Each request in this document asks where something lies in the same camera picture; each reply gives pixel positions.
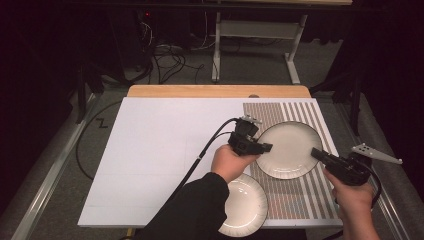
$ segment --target person's right hand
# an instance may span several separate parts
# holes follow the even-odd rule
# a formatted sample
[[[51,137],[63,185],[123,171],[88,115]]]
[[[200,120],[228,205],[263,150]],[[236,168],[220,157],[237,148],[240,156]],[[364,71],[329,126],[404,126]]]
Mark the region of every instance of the person's right hand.
[[[360,212],[369,213],[371,211],[373,188],[369,183],[361,186],[348,186],[327,169],[324,169],[324,175],[334,186],[332,193],[340,206],[339,217],[342,220]]]
[[[344,239],[379,239],[371,217],[372,186],[369,183],[348,186],[327,169],[324,175],[334,186],[332,193],[339,204]]]

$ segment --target hand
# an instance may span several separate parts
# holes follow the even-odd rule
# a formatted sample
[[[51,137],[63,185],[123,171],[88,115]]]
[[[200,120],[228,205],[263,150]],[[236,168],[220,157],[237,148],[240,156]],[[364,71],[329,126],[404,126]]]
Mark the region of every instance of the hand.
[[[244,169],[260,155],[239,156],[233,151],[230,145],[219,147],[213,158],[211,172],[220,175],[229,183],[238,178]]]
[[[353,217],[359,213],[370,213],[373,198],[373,188],[369,183],[361,186],[348,186],[324,169],[324,175],[334,185],[333,196],[340,206],[339,217]]]
[[[348,186],[324,169],[324,175],[334,185],[333,196],[339,204],[339,217],[343,221],[343,239],[380,239],[371,216],[373,188],[369,183]]]

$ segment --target white plate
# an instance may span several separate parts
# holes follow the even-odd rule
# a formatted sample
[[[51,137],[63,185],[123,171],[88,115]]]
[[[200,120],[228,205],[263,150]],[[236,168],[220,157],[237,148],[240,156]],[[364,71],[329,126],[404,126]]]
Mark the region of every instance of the white plate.
[[[268,128],[258,142],[273,144],[271,152],[256,162],[266,174],[279,179],[292,179],[308,173],[318,161],[312,148],[322,150],[322,141],[315,129],[300,122],[283,122]]]
[[[245,237],[256,232],[268,214],[265,191],[246,174],[230,182],[228,188],[230,196],[225,202],[227,219],[219,232],[230,237]]]

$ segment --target black sleeve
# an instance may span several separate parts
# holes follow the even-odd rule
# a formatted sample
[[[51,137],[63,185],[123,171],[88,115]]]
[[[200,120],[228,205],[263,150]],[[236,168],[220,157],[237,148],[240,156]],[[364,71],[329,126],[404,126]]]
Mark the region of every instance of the black sleeve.
[[[134,239],[207,240],[227,218],[225,201],[229,196],[224,179],[207,173],[186,184]]]

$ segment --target gray striped surface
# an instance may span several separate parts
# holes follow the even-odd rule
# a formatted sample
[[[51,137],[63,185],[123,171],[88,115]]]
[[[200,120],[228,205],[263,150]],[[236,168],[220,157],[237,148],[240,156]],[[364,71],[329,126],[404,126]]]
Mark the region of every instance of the gray striped surface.
[[[334,144],[321,115],[318,104],[311,101],[284,103],[244,103],[244,113],[262,120],[259,137],[266,129],[286,121],[297,121],[314,128],[321,137],[323,149],[335,152]],[[268,197],[268,219],[338,219],[331,197],[331,184],[318,163],[309,173],[295,179],[277,179],[251,165],[251,175],[263,187]]]

